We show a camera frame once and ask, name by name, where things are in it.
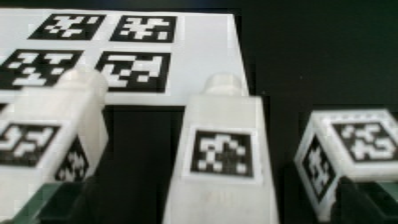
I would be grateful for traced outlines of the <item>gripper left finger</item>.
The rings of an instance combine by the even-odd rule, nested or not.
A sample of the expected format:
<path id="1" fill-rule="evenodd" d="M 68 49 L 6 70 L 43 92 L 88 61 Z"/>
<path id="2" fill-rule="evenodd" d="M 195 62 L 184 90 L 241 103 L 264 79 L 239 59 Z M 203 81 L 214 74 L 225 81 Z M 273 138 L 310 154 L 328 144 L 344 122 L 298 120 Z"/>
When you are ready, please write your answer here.
<path id="1" fill-rule="evenodd" d="M 45 183 L 11 224 L 95 224 L 95 186 L 95 177 L 83 182 Z"/>

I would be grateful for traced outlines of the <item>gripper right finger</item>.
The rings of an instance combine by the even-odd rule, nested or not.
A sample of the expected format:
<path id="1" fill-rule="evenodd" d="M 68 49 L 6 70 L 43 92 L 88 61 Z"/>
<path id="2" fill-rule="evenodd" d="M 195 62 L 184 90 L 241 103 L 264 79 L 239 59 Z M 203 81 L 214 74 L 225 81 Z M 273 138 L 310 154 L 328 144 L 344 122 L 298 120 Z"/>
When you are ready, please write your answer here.
<path id="1" fill-rule="evenodd" d="M 331 224 L 398 224 L 398 181 L 340 179 Z"/>

